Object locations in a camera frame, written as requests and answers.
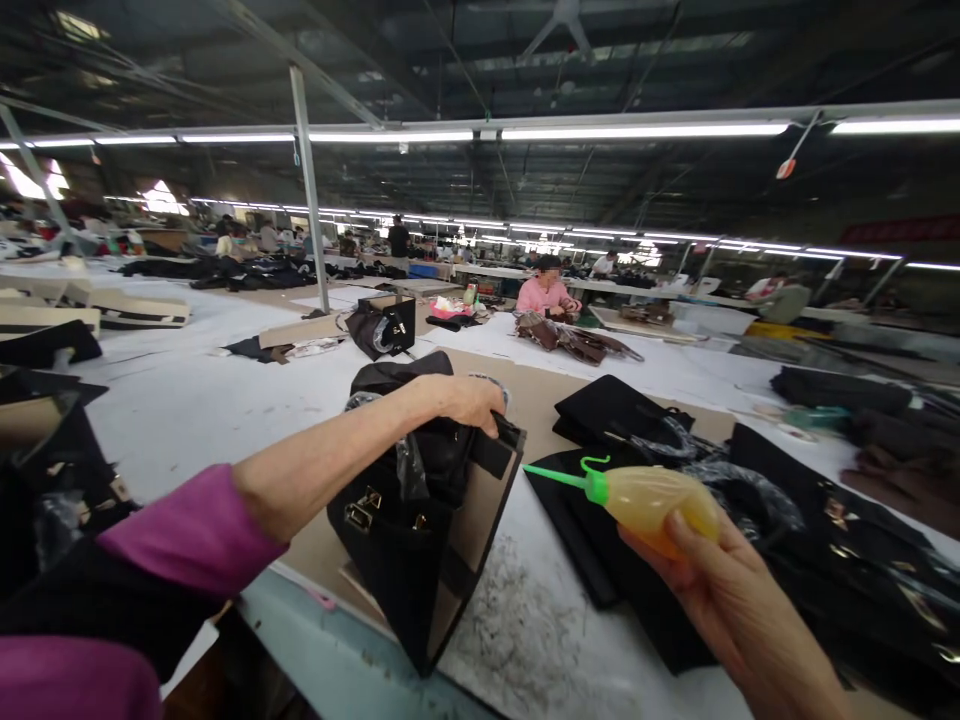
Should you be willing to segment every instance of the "red sign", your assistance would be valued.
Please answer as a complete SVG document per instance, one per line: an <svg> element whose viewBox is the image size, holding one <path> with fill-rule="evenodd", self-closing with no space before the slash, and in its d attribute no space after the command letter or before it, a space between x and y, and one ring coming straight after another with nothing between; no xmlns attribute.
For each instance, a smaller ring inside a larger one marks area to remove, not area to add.
<svg viewBox="0 0 960 720"><path fill-rule="evenodd" d="M960 240L960 215L851 225L844 231L840 244L920 242L921 240Z"/></svg>

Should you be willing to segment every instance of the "glue squeeze bottle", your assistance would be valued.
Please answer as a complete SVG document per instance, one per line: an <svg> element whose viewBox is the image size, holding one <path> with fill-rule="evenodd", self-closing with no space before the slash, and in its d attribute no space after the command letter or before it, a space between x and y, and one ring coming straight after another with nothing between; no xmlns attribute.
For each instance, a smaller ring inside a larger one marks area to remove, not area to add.
<svg viewBox="0 0 960 720"><path fill-rule="evenodd" d="M695 531L712 542L720 536L716 500L704 485L689 475L662 467L624 467L601 472L587 463L610 462L610 458L583 458L586 477L524 465L534 475L573 485L590 502L603 505L633 535L671 560L683 559L681 550L667 537L664 522L674 510Z"/></svg>

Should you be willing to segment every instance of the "window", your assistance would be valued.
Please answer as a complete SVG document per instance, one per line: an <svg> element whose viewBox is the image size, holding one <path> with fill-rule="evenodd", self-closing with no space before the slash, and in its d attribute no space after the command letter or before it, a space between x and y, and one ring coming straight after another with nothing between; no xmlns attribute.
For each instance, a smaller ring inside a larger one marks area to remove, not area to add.
<svg viewBox="0 0 960 720"><path fill-rule="evenodd" d="M0 153L0 162L2 162L3 166L7 169L7 177L20 195L36 200L43 200L45 198L43 188L37 185L23 170L14 165L9 157ZM50 174L47 176L47 187L50 188L50 193L57 200L63 200L63 193L61 191L70 188L70 185L67 183L67 178L64 177L63 172L60 170L60 164L56 160L50 161Z"/></svg>
<svg viewBox="0 0 960 720"><path fill-rule="evenodd" d="M89 42L90 40L103 40L110 37L109 33L101 30L92 22L87 22L83 18L63 10L57 10L57 22L60 23L63 32L71 40Z"/></svg>
<svg viewBox="0 0 960 720"><path fill-rule="evenodd" d="M158 180L153 186L153 190L147 190L141 193L147 200L147 210L150 212L169 213L171 215L189 215L183 203L177 202L177 198L170 192L170 188L163 180Z"/></svg>

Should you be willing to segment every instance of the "pink sleeve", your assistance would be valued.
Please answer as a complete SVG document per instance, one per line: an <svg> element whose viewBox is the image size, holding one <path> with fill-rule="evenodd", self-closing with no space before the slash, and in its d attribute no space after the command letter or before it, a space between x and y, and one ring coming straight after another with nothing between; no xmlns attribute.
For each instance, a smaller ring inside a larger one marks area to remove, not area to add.
<svg viewBox="0 0 960 720"><path fill-rule="evenodd" d="M527 280L523 285L520 286L520 294L517 296L517 310L519 312L543 312L543 305L540 302L539 293L537 292L536 280Z"/></svg>
<svg viewBox="0 0 960 720"><path fill-rule="evenodd" d="M583 309L583 303L577 300L576 298L570 297L570 293L567 292L567 286L557 283L560 285L560 297L561 299L573 300L577 304L577 312L580 312Z"/></svg>
<svg viewBox="0 0 960 720"><path fill-rule="evenodd" d="M112 555L215 598L231 598L287 550L268 538L214 465L97 537Z"/></svg>

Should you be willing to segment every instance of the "ceiling fan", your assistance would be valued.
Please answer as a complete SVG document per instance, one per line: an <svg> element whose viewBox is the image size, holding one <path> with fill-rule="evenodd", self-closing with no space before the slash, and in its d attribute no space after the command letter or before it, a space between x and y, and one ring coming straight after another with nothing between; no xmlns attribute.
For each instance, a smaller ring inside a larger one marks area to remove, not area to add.
<svg viewBox="0 0 960 720"><path fill-rule="evenodd" d="M677 0L586 0L581 6L581 0L519 0L518 2L489 2L471 3L467 7L472 12L552 12L553 17L547 20L533 42L520 54L520 60L526 61L538 47L547 39L558 25L566 25L573 39L580 48L580 52L588 62L593 62L593 48L580 23L583 13L622 12L625 10L641 10L675 5Z"/></svg>

